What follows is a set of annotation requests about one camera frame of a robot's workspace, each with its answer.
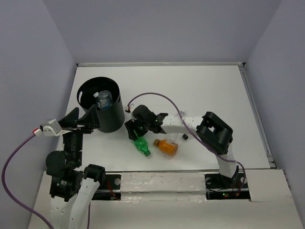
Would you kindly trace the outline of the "green plastic bottle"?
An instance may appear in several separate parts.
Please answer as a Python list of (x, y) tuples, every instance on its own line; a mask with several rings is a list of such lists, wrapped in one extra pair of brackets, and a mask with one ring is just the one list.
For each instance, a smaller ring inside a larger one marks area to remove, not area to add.
[(148, 142), (143, 136), (138, 136), (136, 131), (134, 130), (133, 133), (135, 134), (136, 139), (133, 141), (135, 147), (146, 157), (151, 155), (151, 152), (148, 148)]

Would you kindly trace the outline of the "clear bottle dark blue label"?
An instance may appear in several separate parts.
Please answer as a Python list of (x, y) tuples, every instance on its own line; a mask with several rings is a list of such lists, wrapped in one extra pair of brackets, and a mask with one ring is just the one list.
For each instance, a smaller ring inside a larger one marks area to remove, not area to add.
[(107, 90), (99, 92), (98, 102), (101, 110), (106, 110), (111, 107), (113, 104), (111, 92)]

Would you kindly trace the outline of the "clear unlabelled plastic bottle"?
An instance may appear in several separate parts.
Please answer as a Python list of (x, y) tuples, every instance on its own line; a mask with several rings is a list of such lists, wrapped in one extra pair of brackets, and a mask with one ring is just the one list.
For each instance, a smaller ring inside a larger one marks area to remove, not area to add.
[[(180, 110), (180, 113), (182, 116), (186, 116), (186, 110)], [(166, 135), (166, 140), (168, 141), (168, 143), (172, 144), (172, 143), (177, 143), (177, 139), (179, 137), (179, 133), (170, 133)]]

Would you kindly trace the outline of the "clear bottle black cap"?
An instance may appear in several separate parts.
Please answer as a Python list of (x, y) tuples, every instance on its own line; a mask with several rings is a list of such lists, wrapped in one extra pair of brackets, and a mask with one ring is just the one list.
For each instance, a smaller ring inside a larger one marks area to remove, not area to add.
[(184, 140), (187, 140), (189, 137), (188, 137), (187, 134), (183, 134), (183, 135), (182, 135), (182, 138), (183, 138)]

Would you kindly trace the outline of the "clear bottle blue white label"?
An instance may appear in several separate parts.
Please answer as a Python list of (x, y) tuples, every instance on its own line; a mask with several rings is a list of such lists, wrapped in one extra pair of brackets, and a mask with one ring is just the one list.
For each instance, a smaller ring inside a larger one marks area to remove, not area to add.
[(103, 95), (103, 92), (96, 92), (96, 93), (93, 94), (93, 97), (95, 98), (96, 105), (100, 110), (105, 107), (106, 100), (105, 100), (105, 97)]

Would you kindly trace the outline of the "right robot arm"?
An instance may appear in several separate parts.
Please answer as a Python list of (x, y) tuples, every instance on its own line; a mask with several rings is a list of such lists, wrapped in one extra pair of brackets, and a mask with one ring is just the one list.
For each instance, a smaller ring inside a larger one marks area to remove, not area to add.
[(219, 166), (219, 181), (224, 187), (233, 187), (238, 181), (240, 166), (232, 150), (233, 130), (213, 112), (203, 116), (183, 117), (168, 113), (155, 114), (145, 105), (129, 105), (125, 110), (131, 119), (125, 123), (128, 137), (136, 140), (147, 132), (155, 134), (194, 134), (210, 152)]

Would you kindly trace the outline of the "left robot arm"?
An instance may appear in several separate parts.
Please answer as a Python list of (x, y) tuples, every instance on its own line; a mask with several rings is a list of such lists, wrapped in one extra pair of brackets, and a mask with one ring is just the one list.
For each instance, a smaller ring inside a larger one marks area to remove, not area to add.
[(63, 150), (55, 150), (46, 157), (46, 174), (51, 176), (51, 229), (78, 229), (98, 188), (105, 184), (105, 168), (82, 165), (83, 135), (100, 127), (97, 107), (92, 105), (83, 117), (74, 108), (60, 121), (52, 119), (43, 124), (45, 136), (62, 136)]

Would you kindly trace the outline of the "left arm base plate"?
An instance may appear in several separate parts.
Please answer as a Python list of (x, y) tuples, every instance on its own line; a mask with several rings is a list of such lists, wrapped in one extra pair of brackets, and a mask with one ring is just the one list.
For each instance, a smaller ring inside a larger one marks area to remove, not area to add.
[(117, 201), (121, 200), (121, 173), (106, 172), (105, 182), (95, 191), (92, 200)]

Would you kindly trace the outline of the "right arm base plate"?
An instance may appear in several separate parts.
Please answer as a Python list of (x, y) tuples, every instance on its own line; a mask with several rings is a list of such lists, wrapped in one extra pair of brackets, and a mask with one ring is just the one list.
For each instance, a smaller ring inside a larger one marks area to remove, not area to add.
[(244, 181), (243, 173), (239, 173), (233, 184), (225, 183), (219, 173), (204, 175), (207, 200), (247, 199), (250, 200), (250, 192), (247, 181)]

